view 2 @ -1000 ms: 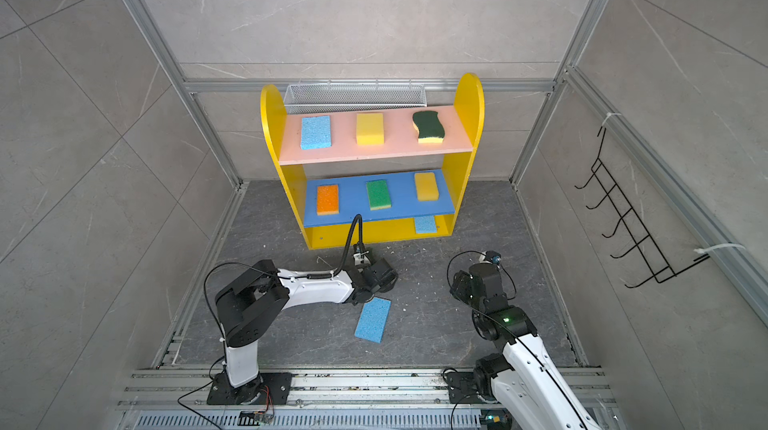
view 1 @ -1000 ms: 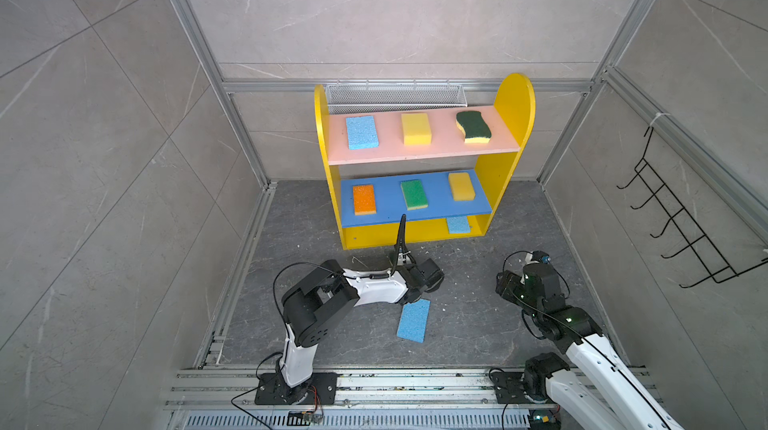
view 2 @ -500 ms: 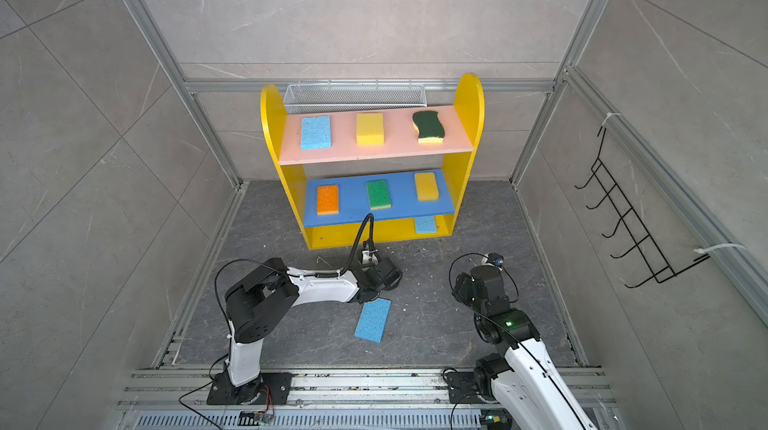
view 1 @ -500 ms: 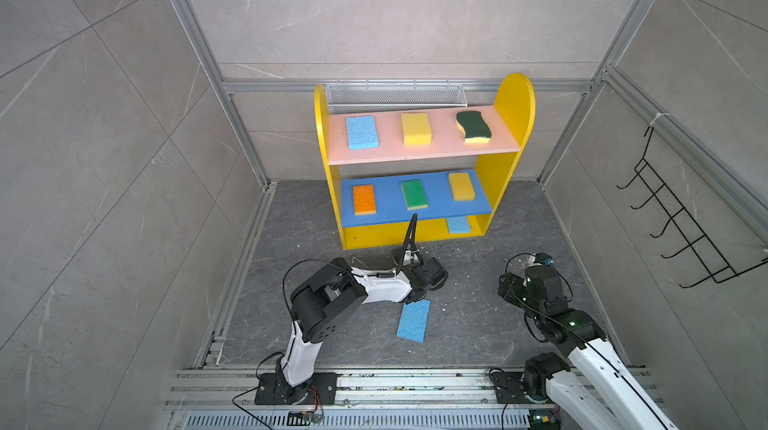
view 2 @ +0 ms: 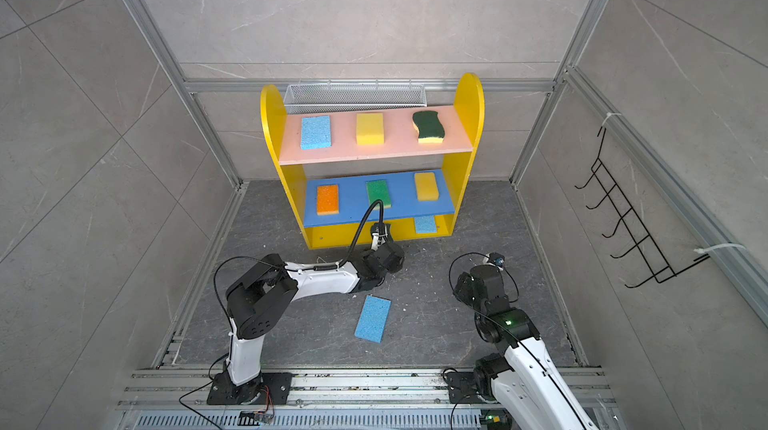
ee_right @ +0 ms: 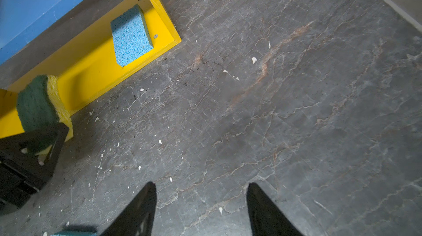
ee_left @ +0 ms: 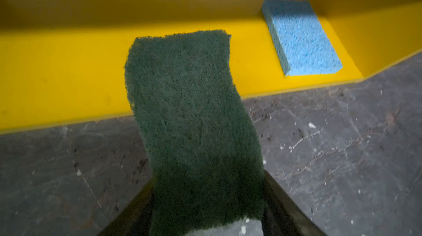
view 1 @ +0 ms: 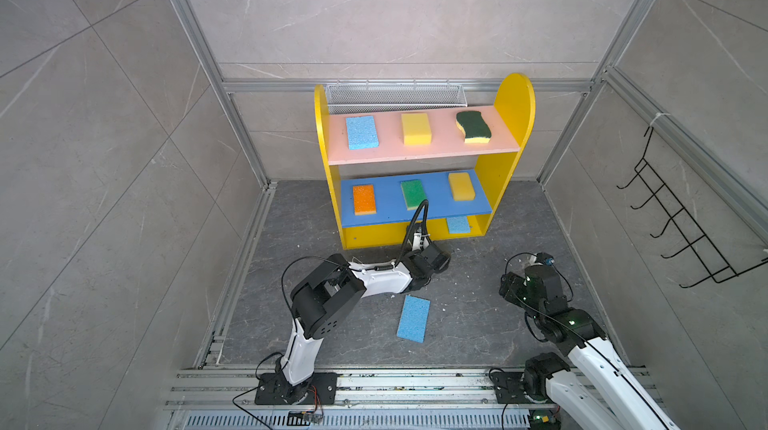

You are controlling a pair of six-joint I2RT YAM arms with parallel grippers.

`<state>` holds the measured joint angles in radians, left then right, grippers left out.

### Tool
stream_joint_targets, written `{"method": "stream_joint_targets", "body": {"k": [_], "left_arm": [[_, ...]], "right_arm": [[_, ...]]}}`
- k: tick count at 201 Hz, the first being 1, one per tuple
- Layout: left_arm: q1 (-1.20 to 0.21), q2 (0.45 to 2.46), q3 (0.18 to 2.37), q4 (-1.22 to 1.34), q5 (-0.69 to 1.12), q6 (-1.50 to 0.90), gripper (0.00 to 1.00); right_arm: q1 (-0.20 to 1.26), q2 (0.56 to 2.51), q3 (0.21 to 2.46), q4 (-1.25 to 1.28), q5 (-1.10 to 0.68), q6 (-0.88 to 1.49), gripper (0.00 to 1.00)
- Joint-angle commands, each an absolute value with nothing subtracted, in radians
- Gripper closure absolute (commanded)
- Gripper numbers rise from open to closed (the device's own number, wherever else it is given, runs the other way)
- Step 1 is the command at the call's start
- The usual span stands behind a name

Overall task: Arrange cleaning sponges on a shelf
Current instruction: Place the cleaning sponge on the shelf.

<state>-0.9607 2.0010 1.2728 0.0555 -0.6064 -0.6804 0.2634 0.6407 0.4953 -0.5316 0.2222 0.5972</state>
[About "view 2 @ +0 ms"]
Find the blue sponge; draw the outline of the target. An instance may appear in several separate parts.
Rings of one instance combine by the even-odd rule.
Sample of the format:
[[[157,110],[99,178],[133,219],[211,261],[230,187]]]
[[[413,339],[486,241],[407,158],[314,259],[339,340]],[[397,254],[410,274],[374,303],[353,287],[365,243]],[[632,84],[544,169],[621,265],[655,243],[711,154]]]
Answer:
[[[391,301],[368,295],[364,301],[354,336],[369,342],[380,343],[383,339]]]
[[[301,119],[300,148],[324,149],[332,146],[331,118],[329,115]]]
[[[414,228],[418,235],[432,235],[438,232],[435,217],[431,215],[415,217]]]

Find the bright green sponge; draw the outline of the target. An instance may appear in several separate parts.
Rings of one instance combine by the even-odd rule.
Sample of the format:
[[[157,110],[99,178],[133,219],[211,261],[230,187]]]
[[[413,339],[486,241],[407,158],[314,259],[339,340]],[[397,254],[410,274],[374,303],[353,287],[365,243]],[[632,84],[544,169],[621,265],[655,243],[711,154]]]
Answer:
[[[384,209],[392,206],[388,182],[385,179],[367,181],[365,186],[369,204],[380,200]]]

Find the yellow sponge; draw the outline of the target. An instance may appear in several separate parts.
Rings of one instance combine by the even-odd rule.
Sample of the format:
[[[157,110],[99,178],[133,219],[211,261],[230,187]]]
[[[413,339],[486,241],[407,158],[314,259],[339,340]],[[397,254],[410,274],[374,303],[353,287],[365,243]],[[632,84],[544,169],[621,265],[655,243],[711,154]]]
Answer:
[[[419,202],[432,202],[440,198],[440,191],[434,172],[415,173],[414,185]]]
[[[356,116],[356,143],[358,146],[378,146],[385,143],[382,113],[360,113]]]

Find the orange sponge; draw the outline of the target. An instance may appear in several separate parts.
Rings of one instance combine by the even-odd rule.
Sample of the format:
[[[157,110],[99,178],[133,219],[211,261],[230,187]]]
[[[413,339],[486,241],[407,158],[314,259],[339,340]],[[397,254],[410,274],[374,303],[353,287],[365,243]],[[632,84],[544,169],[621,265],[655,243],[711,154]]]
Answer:
[[[320,185],[316,190],[316,214],[337,215],[340,212],[339,187],[337,184]]]

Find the green scouring sponge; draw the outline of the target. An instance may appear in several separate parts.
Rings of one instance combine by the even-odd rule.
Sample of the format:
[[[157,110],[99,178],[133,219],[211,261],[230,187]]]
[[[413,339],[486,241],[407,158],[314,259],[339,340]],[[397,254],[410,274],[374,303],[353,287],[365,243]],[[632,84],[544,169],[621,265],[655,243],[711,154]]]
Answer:
[[[446,133],[437,111],[417,111],[412,115],[412,122],[417,132],[419,144],[441,144],[443,142]]]

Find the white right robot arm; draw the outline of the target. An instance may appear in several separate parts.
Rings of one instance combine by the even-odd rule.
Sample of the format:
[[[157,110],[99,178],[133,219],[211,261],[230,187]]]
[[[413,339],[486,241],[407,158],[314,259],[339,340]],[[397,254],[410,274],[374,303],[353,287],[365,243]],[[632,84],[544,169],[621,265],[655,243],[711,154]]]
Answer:
[[[503,257],[492,253],[452,286],[454,297],[472,310],[480,338],[497,349],[475,364],[477,394],[501,404],[521,429],[595,429],[532,320],[512,305],[505,274]]]

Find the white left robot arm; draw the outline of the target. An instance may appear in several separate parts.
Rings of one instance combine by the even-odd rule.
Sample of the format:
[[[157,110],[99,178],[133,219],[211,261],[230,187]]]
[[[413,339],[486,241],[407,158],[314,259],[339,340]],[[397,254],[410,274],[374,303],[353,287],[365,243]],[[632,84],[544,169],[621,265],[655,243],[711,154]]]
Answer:
[[[230,324],[227,375],[241,387],[261,376],[265,335],[291,303],[325,294],[367,292],[386,276],[402,269],[404,251],[394,241],[382,241],[349,259],[330,264],[297,264],[269,254],[225,292]]]

